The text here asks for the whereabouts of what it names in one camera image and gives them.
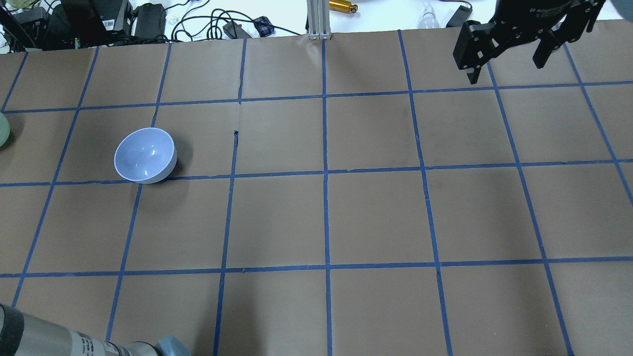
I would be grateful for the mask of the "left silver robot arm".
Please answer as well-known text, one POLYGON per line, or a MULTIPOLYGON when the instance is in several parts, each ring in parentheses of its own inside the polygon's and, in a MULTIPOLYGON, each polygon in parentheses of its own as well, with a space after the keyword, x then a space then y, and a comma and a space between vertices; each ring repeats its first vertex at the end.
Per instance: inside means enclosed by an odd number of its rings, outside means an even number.
POLYGON ((189 356, 175 337, 121 346, 1 305, 2 356, 189 356))

